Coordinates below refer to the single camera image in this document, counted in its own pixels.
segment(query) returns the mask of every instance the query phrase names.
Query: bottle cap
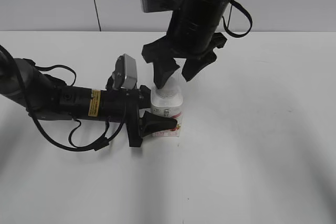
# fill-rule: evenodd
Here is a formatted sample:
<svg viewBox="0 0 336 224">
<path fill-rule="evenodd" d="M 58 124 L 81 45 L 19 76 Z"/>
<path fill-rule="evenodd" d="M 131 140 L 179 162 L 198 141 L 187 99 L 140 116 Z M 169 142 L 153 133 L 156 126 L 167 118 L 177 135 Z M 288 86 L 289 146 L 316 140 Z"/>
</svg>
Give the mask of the bottle cap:
<svg viewBox="0 0 336 224">
<path fill-rule="evenodd" d="M 170 77 L 162 89 L 156 89 L 156 93 L 162 98 L 171 98 L 179 92 L 178 88 L 177 81 Z"/>
</svg>

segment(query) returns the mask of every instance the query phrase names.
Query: label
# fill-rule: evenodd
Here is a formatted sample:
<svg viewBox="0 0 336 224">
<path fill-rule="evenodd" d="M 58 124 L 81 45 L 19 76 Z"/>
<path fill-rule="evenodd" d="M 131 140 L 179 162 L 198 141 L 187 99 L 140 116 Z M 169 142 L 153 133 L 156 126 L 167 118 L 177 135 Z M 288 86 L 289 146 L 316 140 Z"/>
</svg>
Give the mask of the label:
<svg viewBox="0 0 336 224">
<path fill-rule="evenodd" d="M 91 101 L 90 101 L 90 108 L 89 108 L 89 116 L 96 118 L 99 112 L 99 104 L 100 104 L 100 90 L 92 89 L 91 93 Z"/>
<path fill-rule="evenodd" d="M 177 120 L 176 128 L 172 130 L 159 131 L 153 133 L 153 136 L 180 136 L 182 126 L 182 111 L 181 107 L 163 108 L 152 106 L 152 113 L 165 118 L 173 118 Z"/>
</svg>

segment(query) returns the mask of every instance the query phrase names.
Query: yellow warning label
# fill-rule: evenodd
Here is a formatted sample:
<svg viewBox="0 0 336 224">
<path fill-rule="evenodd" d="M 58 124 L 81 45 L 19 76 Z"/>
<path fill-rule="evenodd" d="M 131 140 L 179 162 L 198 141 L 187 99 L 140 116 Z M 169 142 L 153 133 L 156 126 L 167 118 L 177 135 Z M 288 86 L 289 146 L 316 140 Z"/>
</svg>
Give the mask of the yellow warning label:
<svg viewBox="0 0 336 224">
<path fill-rule="evenodd" d="M 89 108 L 89 116 L 96 118 L 98 116 L 99 104 L 100 104 L 100 90 L 92 90 L 91 102 Z"/>
</svg>

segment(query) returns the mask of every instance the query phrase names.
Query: bottle label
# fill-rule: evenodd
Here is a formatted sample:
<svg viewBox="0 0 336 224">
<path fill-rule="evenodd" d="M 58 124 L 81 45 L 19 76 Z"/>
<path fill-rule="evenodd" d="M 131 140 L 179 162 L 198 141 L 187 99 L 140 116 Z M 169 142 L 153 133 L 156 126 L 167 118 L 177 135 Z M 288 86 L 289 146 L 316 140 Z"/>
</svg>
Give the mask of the bottle label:
<svg viewBox="0 0 336 224">
<path fill-rule="evenodd" d="M 172 130 L 159 131 L 153 133 L 153 136 L 180 136 L 182 126 L 182 111 L 181 107 L 164 108 L 152 106 L 152 113 L 165 118 L 173 118 L 177 120 L 176 128 Z"/>
</svg>

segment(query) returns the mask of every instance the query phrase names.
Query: black strap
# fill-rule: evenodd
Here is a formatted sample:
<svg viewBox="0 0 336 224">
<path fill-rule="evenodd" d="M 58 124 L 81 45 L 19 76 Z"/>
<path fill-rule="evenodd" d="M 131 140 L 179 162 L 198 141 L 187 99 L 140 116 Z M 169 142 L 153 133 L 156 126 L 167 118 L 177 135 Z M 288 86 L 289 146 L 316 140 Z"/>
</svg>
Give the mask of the black strap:
<svg viewBox="0 0 336 224">
<path fill-rule="evenodd" d="M 79 123 L 79 125 L 74 128 L 71 132 L 70 132 L 70 135 L 68 137 L 68 141 L 69 141 L 69 144 L 71 144 L 74 148 L 78 148 L 78 149 L 83 149 L 83 148 L 88 148 L 88 147 L 92 147 L 93 150 L 95 151 L 98 151 L 106 146 L 109 145 L 109 142 L 107 137 L 106 137 L 106 134 L 107 134 L 107 131 L 109 130 L 110 128 L 110 122 L 108 120 L 105 121 L 105 131 L 103 132 L 103 134 L 97 139 L 95 140 L 93 143 L 87 145 L 87 146 L 77 146 L 73 143 L 72 141 L 72 135 L 74 134 L 74 132 L 79 129 L 81 126 L 82 126 L 82 122 L 79 121 L 78 119 L 74 118 L 73 119 L 75 122 Z"/>
<path fill-rule="evenodd" d="M 75 76 L 75 79 L 73 81 L 73 83 L 70 85 L 70 86 L 73 86 L 76 82 L 76 78 L 77 78 L 77 74 L 76 72 L 72 69 L 72 68 L 69 68 L 67 66 L 64 66 L 64 65 L 54 65 L 54 66 L 51 66 L 51 67 L 47 67 L 47 68 L 44 68 L 44 67 L 38 67 L 38 66 L 35 66 L 35 68 L 38 70 L 38 71 L 41 71 L 41 72 L 48 72 L 48 71 L 51 71 L 55 68 L 63 68 L 63 69 L 66 69 L 68 71 L 70 71 L 71 73 L 73 73 L 73 75 Z"/>
<path fill-rule="evenodd" d="M 248 30 L 246 33 L 244 33 L 244 34 L 235 34 L 234 32 L 232 32 L 232 31 L 227 27 L 227 25 L 226 25 L 226 23 L 225 23 L 224 16 L 223 16 L 222 18 L 223 18 L 224 29 L 225 29 L 225 31 L 227 32 L 227 34 L 229 34 L 231 37 L 234 37 L 234 38 L 243 38 L 243 37 L 245 37 L 246 35 L 248 35 L 248 34 L 250 33 L 250 31 L 252 30 L 253 20 L 252 20 L 251 14 L 250 14 L 245 8 L 243 8 L 243 6 L 242 6 L 240 3 L 238 3 L 238 2 L 236 2 L 236 1 L 234 1 L 234 0 L 230 0 L 230 3 L 231 3 L 234 7 L 236 7 L 239 11 L 241 11 L 241 13 L 243 13 L 243 14 L 247 17 L 248 21 L 250 22 L 250 28 L 249 28 L 249 30 Z"/>
<path fill-rule="evenodd" d="M 51 67 L 39 67 L 36 65 L 36 63 L 34 61 L 32 61 L 31 59 L 25 59 L 25 61 L 27 61 L 30 65 L 32 65 L 33 67 L 35 67 L 38 71 L 41 71 L 41 72 L 48 72 L 48 71 L 51 71 L 55 68 L 63 68 L 63 69 L 66 69 L 68 71 L 70 71 L 71 73 L 73 73 L 75 75 L 75 79 L 74 79 L 74 82 L 70 85 L 70 86 L 73 86 L 76 82 L 76 79 L 77 79 L 77 74 L 76 72 L 72 69 L 72 68 L 69 68 L 67 66 L 64 66 L 64 65 L 54 65 L 54 66 L 51 66 Z"/>
</svg>

